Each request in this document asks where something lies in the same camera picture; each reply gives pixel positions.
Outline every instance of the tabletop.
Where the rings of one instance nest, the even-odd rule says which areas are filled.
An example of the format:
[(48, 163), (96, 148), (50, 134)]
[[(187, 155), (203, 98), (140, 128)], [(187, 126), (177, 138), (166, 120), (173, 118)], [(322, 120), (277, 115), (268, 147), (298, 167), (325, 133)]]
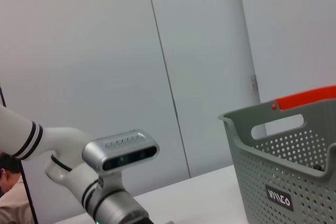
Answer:
[[(135, 199), (155, 224), (248, 224), (233, 165)], [(80, 223), (95, 224), (88, 214), (57, 224)]]

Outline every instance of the person's hair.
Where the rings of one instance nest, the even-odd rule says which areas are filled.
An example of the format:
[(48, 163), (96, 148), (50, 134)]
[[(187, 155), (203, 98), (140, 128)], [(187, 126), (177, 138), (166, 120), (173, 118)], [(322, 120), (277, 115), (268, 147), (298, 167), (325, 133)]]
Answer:
[(6, 153), (0, 154), (0, 169), (5, 169), (11, 173), (21, 173), (18, 160)]

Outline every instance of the metal hinge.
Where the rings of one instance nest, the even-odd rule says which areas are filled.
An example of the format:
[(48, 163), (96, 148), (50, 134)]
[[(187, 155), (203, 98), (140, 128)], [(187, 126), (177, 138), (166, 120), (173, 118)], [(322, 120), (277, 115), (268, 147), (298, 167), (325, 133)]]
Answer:
[(251, 82), (252, 82), (253, 91), (259, 91), (257, 77), (255, 74), (251, 76)]

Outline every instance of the basket label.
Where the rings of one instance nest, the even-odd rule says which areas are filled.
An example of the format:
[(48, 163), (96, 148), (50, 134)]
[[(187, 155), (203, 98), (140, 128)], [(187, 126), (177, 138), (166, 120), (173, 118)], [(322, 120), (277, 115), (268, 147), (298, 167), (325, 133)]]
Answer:
[(278, 204), (279, 206), (282, 206), (292, 212), (293, 210), (293, 204), (292, 204), (292, 198), (290, 197), (290, 194), (285, 193), (284, 191), (280, 191), (278, 189), (275, 189), (271, 186), (266, 186), (266, 194), (267, 198), (274, 202), (275, 204)]

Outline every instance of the plastic basket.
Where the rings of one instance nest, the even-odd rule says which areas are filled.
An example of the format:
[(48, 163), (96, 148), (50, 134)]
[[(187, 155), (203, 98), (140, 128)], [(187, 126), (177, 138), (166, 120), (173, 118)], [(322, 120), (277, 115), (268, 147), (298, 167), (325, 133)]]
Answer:
[[(325, 87), (218, 117), (250, 224), (336, 223), (335, 98), (336, 86)], [(304, 118), (299, 128), (251, 135), (256, 125), (297, 114)]]

